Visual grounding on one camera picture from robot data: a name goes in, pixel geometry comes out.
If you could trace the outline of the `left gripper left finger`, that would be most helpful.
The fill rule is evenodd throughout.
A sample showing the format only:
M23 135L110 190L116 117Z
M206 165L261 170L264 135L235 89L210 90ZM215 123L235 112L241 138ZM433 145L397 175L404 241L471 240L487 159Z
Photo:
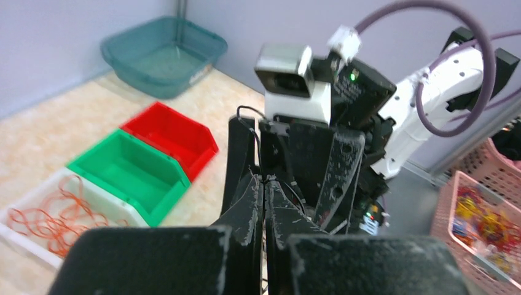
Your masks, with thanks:
M240 181L235 203L213 222L227 226L241 245L258 245L262 241L263 185L260 175L246 175Z

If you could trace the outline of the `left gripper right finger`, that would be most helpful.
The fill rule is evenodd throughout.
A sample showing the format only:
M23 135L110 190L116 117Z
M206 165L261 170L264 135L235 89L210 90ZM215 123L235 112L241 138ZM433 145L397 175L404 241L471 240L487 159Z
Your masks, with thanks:
M329 249L329 236L310 221L283 190L276 176L267 181L266 234L268 249L286 249L296 245Z

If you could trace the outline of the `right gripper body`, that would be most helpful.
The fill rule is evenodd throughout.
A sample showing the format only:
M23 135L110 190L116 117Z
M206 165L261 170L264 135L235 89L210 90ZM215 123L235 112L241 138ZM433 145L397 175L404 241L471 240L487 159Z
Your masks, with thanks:
M295 181L302 198L315 209L312 220L322 228L353 221L364 158L363 132L304 122L261 120L260 146L255 145L253 118L233 116L228 124L228 151L221 211L233 203L240 183L250 173L274 175L284 184Z

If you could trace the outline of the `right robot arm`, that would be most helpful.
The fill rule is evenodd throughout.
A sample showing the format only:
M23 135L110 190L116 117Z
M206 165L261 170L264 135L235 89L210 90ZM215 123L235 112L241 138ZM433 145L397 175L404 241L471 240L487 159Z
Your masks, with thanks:
M324 58L315 57L307 45L265 44L255 66L265 87L261 132L253 135L259 168L281 169L287 199L321 226L334 209L318 202L308 211L304 202L318 199L323 190L303 193L297 179L320 186L325 174L319 166L339 162L327 143L334 131L354 130L366 139L359 162L364 176L353 179L359 188L356 207L382 195L386 180L444 124L463 118L471 125L519 63L460 27L436 60L394 84L354 57L359 43L356 32L340 27Z

